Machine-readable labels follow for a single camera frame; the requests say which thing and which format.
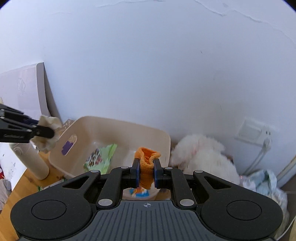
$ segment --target orange cloth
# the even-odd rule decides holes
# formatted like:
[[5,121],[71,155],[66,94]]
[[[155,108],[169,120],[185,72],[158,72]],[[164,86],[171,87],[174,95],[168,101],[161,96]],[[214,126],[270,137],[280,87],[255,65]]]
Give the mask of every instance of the orange cloth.
[[139,147],[135,152],[135,158],[140,160],[140,187],[150,189],[151,184],[154,182],[154,163],[153,160],[157,159],[161,154],[157,151],[150,150],[145,147]]

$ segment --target beige cloth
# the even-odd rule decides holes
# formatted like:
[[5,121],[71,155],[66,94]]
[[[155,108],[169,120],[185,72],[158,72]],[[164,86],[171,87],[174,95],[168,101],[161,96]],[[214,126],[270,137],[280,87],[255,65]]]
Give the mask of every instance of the beige cloth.
[[54,130],[54,137],[51,139],[47,139],[44,137],[33,137],[31,141],[37,146],[40,151],[44,153],[48,153],[55,147],[56,142],[59,140],[59,132],[58,129],[62,127],[62,123],[57,117],[48,117],[45,115],[40,116],[38,125],[50,127]]
[[0,179],[0,210],[3,209],[10,194],[11,194],[10,181],[7,179]]

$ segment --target white dog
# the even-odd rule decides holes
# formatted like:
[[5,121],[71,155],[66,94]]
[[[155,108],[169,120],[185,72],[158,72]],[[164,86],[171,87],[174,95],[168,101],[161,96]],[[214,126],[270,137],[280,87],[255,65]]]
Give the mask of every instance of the white dog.
[[188,135],[172,151],[170,166],[178,166],[184,174],[203,170],[239,185],[235,166],[221,154],[224,150],[225,147],[215,139],[203,135]]

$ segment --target white cloth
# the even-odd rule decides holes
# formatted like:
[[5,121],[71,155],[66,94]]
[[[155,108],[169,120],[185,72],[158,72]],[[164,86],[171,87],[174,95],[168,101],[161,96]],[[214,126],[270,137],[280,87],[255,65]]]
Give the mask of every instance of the white cloth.
[[38,136],[35,136],[31,139],[31,141],[37,146],[40,151],[47,153],[55,147],[56,142],[59,140],[58,129],[62,127],[62,123],[57,117],[48,117],[42,115],[40,116],[38,125],[50,127],[54,130],[54,137],[51,139]]

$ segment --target cylindrical container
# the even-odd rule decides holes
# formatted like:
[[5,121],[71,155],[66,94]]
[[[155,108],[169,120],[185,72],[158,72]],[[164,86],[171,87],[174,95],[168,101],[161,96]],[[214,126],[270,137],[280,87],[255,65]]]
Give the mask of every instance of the cylindrical container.
[[38,180],[43,180],[48,176],[49,167],[38,155],[31,143],[10,143],[9,146]]

